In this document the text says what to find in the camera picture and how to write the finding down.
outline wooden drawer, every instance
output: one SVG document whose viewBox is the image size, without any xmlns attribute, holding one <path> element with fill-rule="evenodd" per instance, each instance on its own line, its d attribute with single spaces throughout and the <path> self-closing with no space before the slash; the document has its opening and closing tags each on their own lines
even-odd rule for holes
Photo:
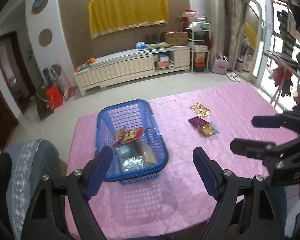
<svg viewBox="0 0 300 240">
<path fill-rule="evenodd" d="M 190 50 L 176 50 L 174 51 L 173 61 L 175 67 L 189 66 L 190 65 Z"/>
</svg>

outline shoe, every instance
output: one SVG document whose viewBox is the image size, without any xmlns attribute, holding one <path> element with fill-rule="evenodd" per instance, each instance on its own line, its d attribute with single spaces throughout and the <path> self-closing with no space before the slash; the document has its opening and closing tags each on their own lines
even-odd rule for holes
<svg viewBox="0 0 300 240">
<path fill-rule="evenodd" d="M 232 74 L 234 74 L 234 73 L 233 73 L 233 72 L 227 72 L 227 73 L 226 73 L 226 76 L 227 76 L 231 81 L 235 82 L 235 79 L 234 79 L 234 77 L 233 77 Z"/>
<path fill-rule="evenodd" d="M 237 82 L 241 82 L 240 78 L 238 77 L 238 75 L 236 73 L 232 72 L 232 77 L 237 81 Z"/>
</svg>

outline storage basket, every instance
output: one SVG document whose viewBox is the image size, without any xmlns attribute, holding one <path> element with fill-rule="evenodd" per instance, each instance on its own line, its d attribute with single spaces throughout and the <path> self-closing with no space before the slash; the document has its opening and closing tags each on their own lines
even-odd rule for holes
<svg viewBox="0 0 300 240">
<path fill-rule="evenodd" d="M 158 177 L 168 162 L 168 152 L 154 120 L 149 104 L 145 100 L 133 100 L 101 110 L 97 120 L 96 155 L 104 146 L 110 146 L 114 141 L 114 133 L 122 127 L 133 129 L 149 127 L 140 139 L 153 150 L 157 165 L 137 171 L 119 172 L 118 157 L 113 156 L 112 163 L 105 176 L 105 181 L 119 181 L 121 184 L 130 184 Z"/>
</svg>

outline red box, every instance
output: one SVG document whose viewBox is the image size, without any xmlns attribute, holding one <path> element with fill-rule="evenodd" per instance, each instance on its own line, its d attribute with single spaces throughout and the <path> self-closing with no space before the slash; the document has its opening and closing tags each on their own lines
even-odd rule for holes
<svg viewBox="0 0 300 240">
<path fill-rule="evenodd" d="M 169 67 L 169 62 L 168 61 L 156 61 L 154 63 L 156 68 L 166 68 Z"/>
</svg>

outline cardboard box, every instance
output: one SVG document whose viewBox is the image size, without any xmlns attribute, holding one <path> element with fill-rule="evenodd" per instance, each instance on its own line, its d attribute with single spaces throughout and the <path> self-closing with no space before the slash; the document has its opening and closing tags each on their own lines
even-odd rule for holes
<svg viewBox="0 0 300 240">
<path fill-rule="evenodd" d="M 169 67 L 169 62 L 168 61 L 166 61 L 166 62 L 156 61 L 154 63 L 154 65 L 156 68 L 166 68 L 166 67 Z"/>
<path fill-rule="evenodd" d="M 186 18 L 188 18 L 188 21 L 189 21 L 189 22 L 196 22 L 196 21 L 197 21 L 197 18 L 196 18 L 196 17 L 188 16 L 188 15 L 186 15 L 185 13 L 182 13 L 182 14 L 181 14 L 181 17 L 186 17 Z"/>
<path fill-rule="evenodd" d="M 188 45 L 188 33 L 186 32 L 166 32 L 163 33 L 163 39 L 171 46 Z"/>
</svg>

